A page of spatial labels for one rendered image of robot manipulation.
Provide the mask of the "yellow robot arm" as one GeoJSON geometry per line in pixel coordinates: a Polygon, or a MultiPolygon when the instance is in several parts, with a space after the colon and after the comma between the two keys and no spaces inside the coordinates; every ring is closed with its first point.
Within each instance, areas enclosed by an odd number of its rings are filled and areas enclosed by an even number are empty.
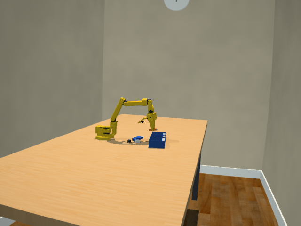
{"type": "Polygon", "coordinates": [[[152,105],[151,99],[142,99],[141,101],[126,101],[124,98],[120,98],[118,105],[116,106],[114,113],[111,117],[110,126],[102,126],[99,125],[96,127],[97,136],[95,137],[98,140],[110,140],[111,138],[114,138],[114,136],[117,134],[117,121],[116,118],[122,108],[122,106],[147,106],[148,105],[148,112],[152,113],[154,112],[154,108],[152,105]],[[112,129],[112,133],[110,134],[112,129]]]}

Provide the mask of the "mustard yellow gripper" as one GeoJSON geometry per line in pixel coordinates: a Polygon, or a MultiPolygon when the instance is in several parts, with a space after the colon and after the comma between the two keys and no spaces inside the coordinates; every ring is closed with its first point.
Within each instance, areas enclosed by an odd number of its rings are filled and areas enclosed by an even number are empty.
{"type": "Polygon", "coordinates": [[[152,131],[154,130],[154,128],[155,128],[155,120],[157,119],[157,115],[156,115],[157,113],[148,113],[147,114],[147,117],[145,118],[143,118],[142,120],[140,120],[138,123],[143,123],[144,121],[144,119],[147,119],[148,121],[149,121],[149,123],[150,123],[150,127],[151,127],[151,129],[152,129],[152,131]]]}

